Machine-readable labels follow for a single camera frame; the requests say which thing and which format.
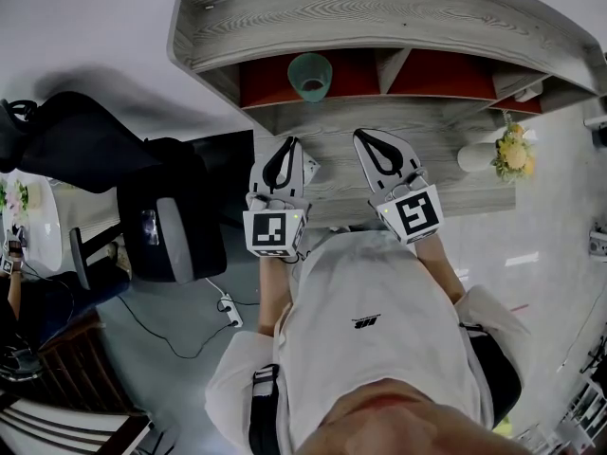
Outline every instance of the black chair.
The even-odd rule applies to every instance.
[[[96,101],[59,93],[42,106],[0,101],[0,171],[52,177],[86,191],[117,187],[120,223],[87,242],[70,231],[74,264],[124,235],[133,272],[152,282],[191,282],[226,270],[212,184],[193,146],[141,141]]]

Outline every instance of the chair backrest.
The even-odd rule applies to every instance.
[[[128,454],[150,427],[144,415],[53,408],[0,391],[0,437],[14,455]]]
[[[0,106],[0,170],[56,178],[90,192],[118,185],[128,173],[160,163],[96,101],[59,93],[27,121],[5,101]]]

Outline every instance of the glass cup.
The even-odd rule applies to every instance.
[[[291,61],[288,80],[304,100],[319,102],[331,87],[333,67],[321,54],[307,52]]]

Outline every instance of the logo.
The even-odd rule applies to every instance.
[[[359,318],[356,320],[352,320],[354,322],[355,329],[364,329],[365,327],[369,327],[370,325],[375,325],[377,317],[380,317],[381,314],[373,315],[371,317]]]
[[[407,236],[438,224],[436,211],[427,192],[423,191],[413,196],[407,196],[396,203]]]
[[[254,246],[285,246],[285,215],[255,214],[253,218]]]

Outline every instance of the red shelf compartment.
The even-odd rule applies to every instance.
[[[497,99],[491,60],[427,49],[412,49],[388,94]]]
[[[327,98],[379,94],[373,49],[335,49],[316,52],[333,67]],[[286,71],[298,54],[268,57],[240,64],[240,106],[302,101],[288,81]]]
[[[506,98],[490,106],[491,109],[507,110],[507,111],[522,111],[523,113],[531,113],[533,115],[542,114],[542,105],[540,98],[537,96],[529,101],[518,102],[513,97]]]

